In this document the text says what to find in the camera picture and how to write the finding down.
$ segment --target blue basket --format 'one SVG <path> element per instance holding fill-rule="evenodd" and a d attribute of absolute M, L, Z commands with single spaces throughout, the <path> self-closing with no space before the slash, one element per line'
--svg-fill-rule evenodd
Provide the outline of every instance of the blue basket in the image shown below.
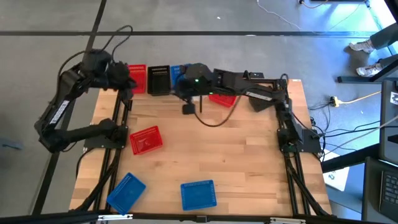
<path fill-rule="evenodd" d="M 184 211 L 217 206 L 213 180 L 182 184 L 181 198 Z"/>
<path fill-rule="evenodd" d="M 172 88 L 175 85 L 176 79 L 179 75 L 181 75 L 181 69 L 180 69 L 181 65 L 171 65 L 170 66 L 170 76 L 171 76 L 171 81 L 172 81 Z"/>
<path fill-rule="evenodd" d="M 127 214 L 146 186 L 137 177 L 127 173 L 106 201 L 121 215 Z"/>

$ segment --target concrete floor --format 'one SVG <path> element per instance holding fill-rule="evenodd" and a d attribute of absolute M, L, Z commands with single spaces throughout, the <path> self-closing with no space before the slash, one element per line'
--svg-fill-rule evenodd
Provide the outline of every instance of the concrete floor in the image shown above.
<path fill-rule="evenodd" d="M 260 3 L 303 30 L 319 32 L 328 31 L 357 6 L 331 3 L 311 10 L 292 0 L 262 0 Z M 99 5 L 100 1 L 94 0 L 3 0 L 0 1 L 0 30 L 91 30 Z M 277 16 L 259 9 L 254 0 L 108 1 L 99 30 L 113 31 L 125 24 L 131 24 L 135 30 L 297 31 Z M 332 31 L 377 31 L 377 26 L 363 4 Z M 94 46 L 101 48 L 107 39 L 97 37 Z M 337 76 L 355 75 L 356 67 L 389 56 L 387 49 L 367 55 L 346 48 L 351 41 L 360 40 L 344 37 L 131 37 L 118 48 L 115 57 L 131 64 L 148 65 L 201 62 L 210 68 L 264 72 L 268 78 L 279 78 L 280 74 L 288 73 L 290 78 L 303 80 L 307 104 L 313 106 L 325 102 L 330 96 L 348 101 L 380 90 L 379 85 L 336 83 Z M 59 66 L 71 54 L 84 49 L 87 41 L 88 37 L 0 36 L 0 73 L 3 77 L 0 83 L 0 136 L 25 146 L 22 151 L 9 148 L 0 151 L 0 217 L 31 212 L 49 158 L 37 142 L 33 124 L 55 93 Z M 98 91 L 93 90 L 78 99 L 70 128 L 89 124 L 97 94 Z M 351 129 L 377 121 L 379 105 L 380 98 L 374 96 L 355 105 L 331 108 L 330 129 Z M 326 125 L 324 113 L 327 111 L 312 113 L 322 128 Z M 328 143 L 338 144 L 352 137 L 354 134 L 345 135 L 329 139 Z M 360 149 L 377 141 L 378 133 L 374 133 L 346 147 Z M 82 142 L 79 142 L 72 151 L 60 156 L 44 213 L 68 210 L 81 149 Z M 347 152 L 337 150 L 338 154 Z"/>

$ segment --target butcher block tabletop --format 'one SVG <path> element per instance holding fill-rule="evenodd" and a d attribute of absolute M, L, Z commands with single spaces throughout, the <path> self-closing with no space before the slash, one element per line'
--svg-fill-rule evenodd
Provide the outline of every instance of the butcher block tabletop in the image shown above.
<path fill-rule="evenodd" d="M 302 82 L 290 80 L 288 90 L 295 115 L 310 127 Z M 116 95 L 109 90 L 99 92 L 93 123 L 112 117 Z M 284 158 L 278 148 L 274 107 L 255 113 L 248 97 L 243 96 L 224 125 L 210 128 L 201 124 L 195 115 L 183 115 L 183 101 L 176 96 L 145 93 L 134 95 L 132 100 L 132 111 L 127 119 L 129 134 L 158 126 L 163 146 L 134 155 L 127 139 L 116 184 L 130 172 L 146 185 L 144 193 L 130 209 L 131 213 L 292 215 Z M 216 124 L 224 120 L 229 110 L 204 97 L 200 117 L 206 123 Z M 306 186 L 330 213 L 319 160 L 309 153 L 300 155 Z M 82 159 L 70 209 L 79 206 L 98 183 L 103 156 L 104 149 L 94 149 Z M 181 184 L 201 180 L 214 181 L 217 206 L 184 212 Z M 301 194 L 299 188 L 295 188 L 298 210 L 303 213 Z M 103 190 L 100 209 L 105 208 L 107 193 L 108 184 Z"/>

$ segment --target red basket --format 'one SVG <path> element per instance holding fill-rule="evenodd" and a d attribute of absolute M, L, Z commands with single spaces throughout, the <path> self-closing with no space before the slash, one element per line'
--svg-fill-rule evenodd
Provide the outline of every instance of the red basket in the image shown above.
<path fill-rule="evenodd" d="M 209 100 L 229 108 L 235 104 L 236 96 L 213 94 L 209 95 Z"/>
<path fill-rule="evenodd" d="M 137 133 L 130 134 L 131 148 L 134 155 L 160 148 L 163 145 L 159 128 L 153 126 Z"/>
<path fill-rule="evenodd" d="M 145 93 L 147 66 L 146 65 L 129 65 L 130 77 L 137 82 L 137 87 L 132 90 L 135 93 Z"/>

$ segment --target sneaker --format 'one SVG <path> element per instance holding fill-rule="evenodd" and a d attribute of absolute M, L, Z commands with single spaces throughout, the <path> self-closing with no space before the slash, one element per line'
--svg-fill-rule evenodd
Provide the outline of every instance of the sneaker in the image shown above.
<path fill-rule="evenodd" d="M 373 75 L 379 73 L 382 70 L 380 63 L 374 65 L 369 65 L 366 67 L 359 67 L 356 69 L 356 73 L 362 77 L 372 77 Z"/>
<path fill-rule="evenodd" d="M 349 43 L 349 47 L 355 51 L 363 50 L 368 54 L 370 54 L 373 50 L 375 50 L 371 40 L 358 42 L 358 43 Z"/>

